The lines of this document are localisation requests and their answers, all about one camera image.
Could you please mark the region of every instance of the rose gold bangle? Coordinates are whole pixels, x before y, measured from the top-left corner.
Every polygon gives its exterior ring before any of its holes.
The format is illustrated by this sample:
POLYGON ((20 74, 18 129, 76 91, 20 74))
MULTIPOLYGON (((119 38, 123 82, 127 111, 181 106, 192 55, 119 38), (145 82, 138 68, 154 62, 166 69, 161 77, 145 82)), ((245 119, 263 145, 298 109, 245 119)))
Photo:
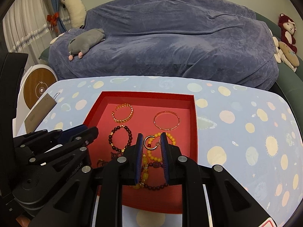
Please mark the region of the rose gold bangle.
POLYGON ((130 108, 131 108, 131 114, 130 114, 126 119, 117 120, 117 119, 115 118, 115 112, 113 111, 113 112, 112 112, 112 117, 113 117, 114 121, 117 122, 117 123, 125 123, 126 121, 130 120, 131 117, 132 117, 133 114, 134 114, 134 110, 133 110, 133 108, 132 108, 132 106, 131 106, 130 104, 125 103, 125 104, 121 104, 121 105, 119 105, 119 106, 116 106, 116 110, 118 110, 118 109, 121 108, 121 107, 130 107, 130 108))
POLYGON ((162 112, 159 112, 159 113, 157 113, 156 114, 156 116, 154 117, 154 124, 155 124, 155 126, 158 128, 158 129, 160 129, 160 130, 166 130, 166 131, 168 131, 168 130, 173 130, 173 129, 176 129, 178 126, 179 126, 179 124, 180 124, 180 117, 176 114, 176 113, 174 113, 174 112, 172 112, 172 111, 162 111, 162 112), (175 126, 175 127, 173 127, 173 128, 170 128, 170 129, 164 129, 164 128, 161 128, 160 126, 158 126, 157 124, 156 124, 156 118, 158 117, 158 115, 160 115, 160 114, 168 114, 168 113, 170 113, 170 114, 173 114, 173 115, 175 115, 177 118, 178 118, 178 124, 175 126))

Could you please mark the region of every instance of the red tray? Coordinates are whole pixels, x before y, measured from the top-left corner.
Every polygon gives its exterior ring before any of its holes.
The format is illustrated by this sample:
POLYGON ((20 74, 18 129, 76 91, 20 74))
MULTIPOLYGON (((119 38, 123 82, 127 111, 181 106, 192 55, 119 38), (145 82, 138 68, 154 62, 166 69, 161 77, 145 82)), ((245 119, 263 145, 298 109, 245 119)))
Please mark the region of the red tray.
MULTIPOLYGON (((113 150, 108 142, 109 134, 114 127, 121 125, 113 120, 112 111, 115 111, 115 118, 118 120, 128 117, 130 114, 129 107, 115 110, 117 105, 123 103, 132 105, 134 109, 133 117, 123 123, 132 132, 132 144, 136 143, 138 133, 142 133, 146 137, 163 132, 154 125, 154 117, 161 111, 173 111, 180 117, 180 125, 169 133, 176 139, 176 145, 179 146, 181 153, 197 161, 197 122, 193 95, 103 91, 84 121, 88 127, 97 126, 99 129, 99 136, 88 146, 93 167, 97 166, 98 159, 106 161, 111 159, 110 152, 113 150)), ((156 122, 160 127, 169 128, 178 123, 178 118, 173 114, 165 113, 159 115, 156 122)), ((124 129, 120 129, 113 135, 112 140, 116 147, 122 149, 127 143, 128 133, 124 129)), ((158 148, 152 152, 152 155, 161 157, 161 150, 158 148)), ((164 182, 162 168, 149 169, 149 185, 159 186, 164 182)), ((168 186, 159 191, 123 186, 122 204, 146 211, 181 214, 181 186, 168 186)))

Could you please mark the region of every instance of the planet pattern tablecloth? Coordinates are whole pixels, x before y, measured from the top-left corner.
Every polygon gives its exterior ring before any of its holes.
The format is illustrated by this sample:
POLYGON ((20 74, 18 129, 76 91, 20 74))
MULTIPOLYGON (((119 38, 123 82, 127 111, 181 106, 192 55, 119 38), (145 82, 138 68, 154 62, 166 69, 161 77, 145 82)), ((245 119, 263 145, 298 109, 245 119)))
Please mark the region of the planet pattern tablecloth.
MULTIPOLYGON (((62 80, 46 90, 45 94, 55 97, 58 103, 37 130, 66 130, 82 124, 102 91, 194 95, 198 164, 223 165, 278 226, 291 217, 301 202, 303 143, 291 109, 278 95, 228 83, 177 77, 62 80)), ((18 135, 24 133, 23 124, 18 135)), ((181 226, 181 215, 157 214, 161 219, 157 225, 181 226)), ((123 207, 123 226, 141 227, 142 218, 148 219, 147 215, 123 207)))

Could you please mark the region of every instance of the blue blanket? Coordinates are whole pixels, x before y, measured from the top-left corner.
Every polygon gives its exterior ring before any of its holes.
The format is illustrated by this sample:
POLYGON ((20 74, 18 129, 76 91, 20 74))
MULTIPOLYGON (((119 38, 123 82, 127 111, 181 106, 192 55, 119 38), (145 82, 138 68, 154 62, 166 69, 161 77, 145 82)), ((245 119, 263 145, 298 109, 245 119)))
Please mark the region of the blue blanket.
POLYGON ((59 79, 177 76, 268 90, 278 78, 269 28, 255 13, 225 0, 114 0, 87 11, 85 27, 50 47, 59 79), (68 43, 102 28, 106 40, 82 59, 68 43))

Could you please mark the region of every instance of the red teddy bear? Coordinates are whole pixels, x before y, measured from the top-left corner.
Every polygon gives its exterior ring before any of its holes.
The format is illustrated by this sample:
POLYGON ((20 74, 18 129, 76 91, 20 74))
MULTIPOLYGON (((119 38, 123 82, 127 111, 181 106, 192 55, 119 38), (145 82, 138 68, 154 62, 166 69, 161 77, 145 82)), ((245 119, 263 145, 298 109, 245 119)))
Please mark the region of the red teddy bear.
POLYGON ((297 30, 296 24, 288 16, 280 14, 279 27, 282 30, 281 41, 286 43, 296 54, 298 51, 297 47, 294 46, 294 44, 296 44, 296 39, 294 39, 294 32, 297 30))

